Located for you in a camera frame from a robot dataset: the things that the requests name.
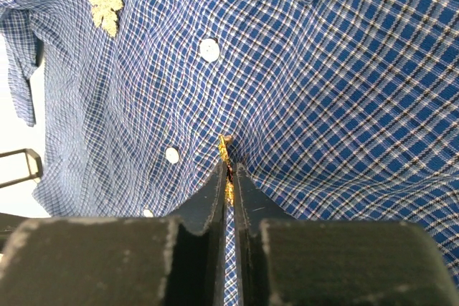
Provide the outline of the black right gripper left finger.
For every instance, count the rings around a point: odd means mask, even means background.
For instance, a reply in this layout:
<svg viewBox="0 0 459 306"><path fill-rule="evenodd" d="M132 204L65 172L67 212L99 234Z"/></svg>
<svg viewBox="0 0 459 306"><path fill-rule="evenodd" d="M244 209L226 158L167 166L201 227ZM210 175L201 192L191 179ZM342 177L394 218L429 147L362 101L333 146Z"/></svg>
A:
<svg viewBox="0 0 459 306"><path fill-rule="evenodd" d="M218 163L168 216L27 219L1 260L3 305L221 305L224 190Z"/></svg>

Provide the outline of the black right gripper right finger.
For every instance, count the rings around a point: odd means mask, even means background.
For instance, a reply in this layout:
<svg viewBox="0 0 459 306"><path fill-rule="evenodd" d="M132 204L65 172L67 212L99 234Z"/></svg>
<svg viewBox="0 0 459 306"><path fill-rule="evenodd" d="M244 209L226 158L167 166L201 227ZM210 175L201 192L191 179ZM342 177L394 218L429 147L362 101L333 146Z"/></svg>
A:
<svg viewBox="0 0 459 306"><path fill-rule="evenodd" d="M297 220L233 170L241 305L456 305L434 240L406 221Z"/></svg>

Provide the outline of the gold leaf brooch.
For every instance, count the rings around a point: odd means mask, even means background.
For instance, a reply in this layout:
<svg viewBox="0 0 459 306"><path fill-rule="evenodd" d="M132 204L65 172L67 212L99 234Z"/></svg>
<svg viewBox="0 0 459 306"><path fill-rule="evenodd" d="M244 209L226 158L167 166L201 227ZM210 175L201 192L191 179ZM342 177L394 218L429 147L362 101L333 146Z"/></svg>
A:
<svg viewBox="0 0 459 306"><path fill-rule="evenodd" d="M227 167L227 177L225 186L225 199L228 205L234 206L235 192L232 178L232 164L227 150L227 146L232 142L230 135L219 135L219 154Z"/></svg>

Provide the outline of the blue checked shirt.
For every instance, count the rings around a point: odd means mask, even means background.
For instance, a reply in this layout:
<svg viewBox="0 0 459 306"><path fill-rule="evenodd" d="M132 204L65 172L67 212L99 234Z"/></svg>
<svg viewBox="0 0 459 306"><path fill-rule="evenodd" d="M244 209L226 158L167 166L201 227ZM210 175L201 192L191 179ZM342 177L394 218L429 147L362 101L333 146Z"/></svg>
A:
<svg viewBox="0 0 459 306"><path fill-rule="evenodd" d="M89 0L1 0L27 125L44 58L49 218L168 216L230 135L232 177L297 220L421 226L458 291L458 0L123 3L110 38ZM241 305L224 207L221 305Z"/></svg>

